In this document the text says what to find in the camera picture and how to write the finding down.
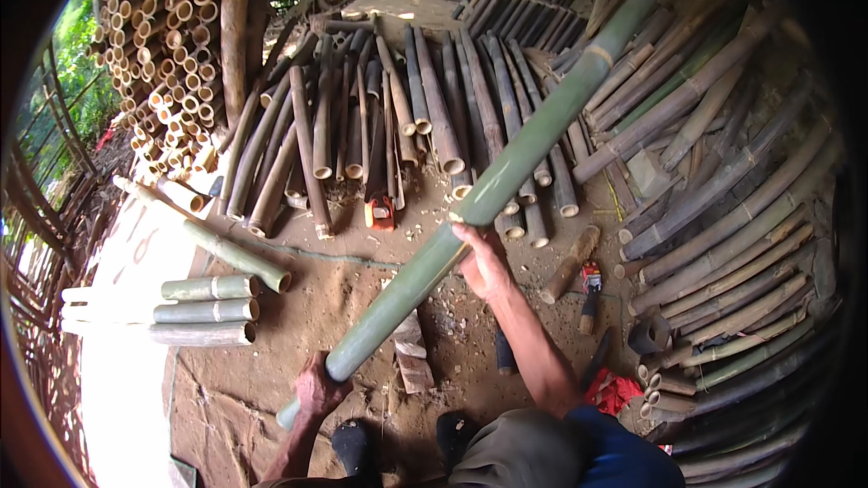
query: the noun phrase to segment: green bamboo pole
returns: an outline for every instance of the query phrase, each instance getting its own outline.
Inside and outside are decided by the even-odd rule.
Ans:
[[[479,178],[474,192],[453,211],[451,221],[472,226],[489,226],[518,187],[557,143],[582,106],[602,83],[627,39],[657,0],[627,0],[581,55],[570,71],[543,102],[518,136],[504,148]],[[334,380],[347,380],[377,351],[402,320],[423,301],[467,253],[467,245],[452,234],[450,222],[443,223],[373,301],[356,325],[329,353],[325,362]],[[294,399],[277,414],[284,429],[292,429],[298,413]]]
[[[173,210],[163,200],[158,200],[153,193],[141,185],[120,176],[114,176],[112,182],[118,189],[127,191],[127,193],[133,195],[145,205],[157,205],[164,211],[168,211],[169,216],[179,218],[182,221],[181,229],[184,231],[184,235],[205,251],[225,260],[243,272],[260,277],[262,282],[266,284],[266,287],[271,288],[275,292],[286,292],[289,288],[289,283],[292,282],[292,275],[285,269],[266,261],[247,249],[233,244],[225,237],[206,229],[198,222],[187,219]]]

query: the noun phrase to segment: person's right hand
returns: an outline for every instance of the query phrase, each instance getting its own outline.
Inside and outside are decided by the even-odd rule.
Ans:
[[[351,380],[337,383],[326,373],[328,351],[315,352],[295,380],[295,395],[305,413],[320,422],[331,414],[353,391]]]
[[[472,226],[457,222],[452,224],[452,233],[473,249],[458,266],[474,294],[488,303],[502,299],[512,288],[513,279],[497,233],[483,237]]]

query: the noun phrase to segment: dirt floor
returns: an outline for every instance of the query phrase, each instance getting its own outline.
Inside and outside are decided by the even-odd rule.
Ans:
[[[454,28],[457,22],[449,17],[453,7],[454,3],[441,0],[357,0],[346,12],[376,9],[390,39],[398,40],[405,22],[402,14],[415,13],[410,21],[428,29]],[[383,281],[412,257],[450,208],[442,179],[414,170],[406,188],[407,207],[398,216],[396,231],[371,231],[364,227],[361,200],[345,194],[354,187],[348,182],[341,193],[331,196],[343,200],[331,205],[337,237],[328,242],[316,239],[310,217],[301,211],[281,216],[282,228],[268,241],[255,238],[241,225],[230,227],[222,218],[208,219],[238,243],[288,267],[293,283],[284,295],[266,291],[260,297],[262,314],[251,347],[169,351],[164,398],[167,402],[170,396],[174,398],[168,404],[172,452],[199,469],[205,486],[242,486],[259,479],[285,435],[274,414],[292,396],[292,383],[302,364],[311,352],[328,350],[340,340]],[[551,243],[536,250],[518,240],[506,248],[516,279],[526,287],[546,328],[580,373],[608,326],[626,338],[629,317],[623,305],[631,295],[631,285],[609,278],[620,244],[613,236],[617,215],[606,180],[598,177],[586,185],[580,215],[572,219],[558,215],[548,191],[541,190],[541,203]],[[604,276],[604,296],[594,337],[578,334],[581,295],[568,294],[554,306],[538,300],[539,288],[589,222],[603,232],[596,258]],[[230,266],[199,252],[190,276],[232,273]],[[328,436],[348,418],[366,418],[380,431],[380,467],[391,485],[399,479],[441,474],[434,439],[441,413],[463,409],[485,423],[508,409],[531,405],[519,376],[498,374],[494,318],[461,277],[444,279],[418,311],[437,387],[428,394],[405,394],[394,362],[394,345],[386,342],[356,373],[355,391],[323,425],[322,437],[314,447],[312,475],[343,476]],[[624,349],[623,342],[613,344],[608,366],[616,373],[631,374],[636,358]],[[647,430],[647,426],[636,426],[632,415],[624,416],[630,429]]]

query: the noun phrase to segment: bamboo stack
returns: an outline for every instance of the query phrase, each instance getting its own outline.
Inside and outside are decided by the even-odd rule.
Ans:
[[[136,155],[156,176],[215,169],[212,136],[226,128],[220,0],[101,2],[88,51],[123,99]]]

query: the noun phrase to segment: stacked bamboo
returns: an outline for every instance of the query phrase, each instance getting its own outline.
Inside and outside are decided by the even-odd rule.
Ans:
[[[114,287],[63,289],[61,298],[69,303],[61,310],[61,329],[182,347],[250,345],[256,339],[252,323],[259,318],[259,281],[254,275],[167,281],[160,296],[177,303],[155,307],[130,308],[123,301],[127,294]]]
[[[226,126],[220,0],[101,0],[89,54],[123,98],[120,125],[155,175],[211,171]]]
[[[487,31],[505,40],[515,38],[522,47],[560,52],[580,36],[585,20],[570,10],[573,0],[462,0],[453,12],[458,19],[464,7],[464,26],[473,38]]]

